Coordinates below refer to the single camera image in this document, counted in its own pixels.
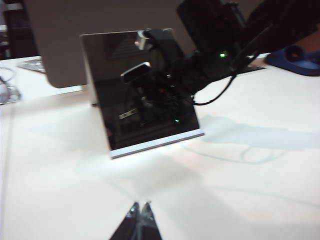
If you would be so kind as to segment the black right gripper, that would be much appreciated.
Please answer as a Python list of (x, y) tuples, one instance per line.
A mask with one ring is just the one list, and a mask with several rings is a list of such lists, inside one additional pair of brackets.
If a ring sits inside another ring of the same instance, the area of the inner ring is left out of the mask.
[(172, 65), (174, 81), (186, 94), (192, 96), (212, 82), (202, 69), (202, 54), (195, 50), (184, 56), (172, 28), (147, 28), (145, 33), (161, 53), (166, 65)]

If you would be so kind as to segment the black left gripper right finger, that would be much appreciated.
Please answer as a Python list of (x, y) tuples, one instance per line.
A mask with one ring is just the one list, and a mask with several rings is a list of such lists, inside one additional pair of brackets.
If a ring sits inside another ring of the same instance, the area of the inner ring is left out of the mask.
[(140, 212), (139, 233), (141, 240), (162, 240), (151, 203), (147, 201)]

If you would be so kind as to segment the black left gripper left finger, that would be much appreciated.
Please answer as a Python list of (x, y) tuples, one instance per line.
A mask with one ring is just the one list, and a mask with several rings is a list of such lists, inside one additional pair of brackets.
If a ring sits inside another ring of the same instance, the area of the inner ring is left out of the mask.
[(140, 205), (134, 202), (129, 208), (122, 222), (114, 231), (110, 240), (136, 240), (137, 239), (137, 223), (140, 216)]

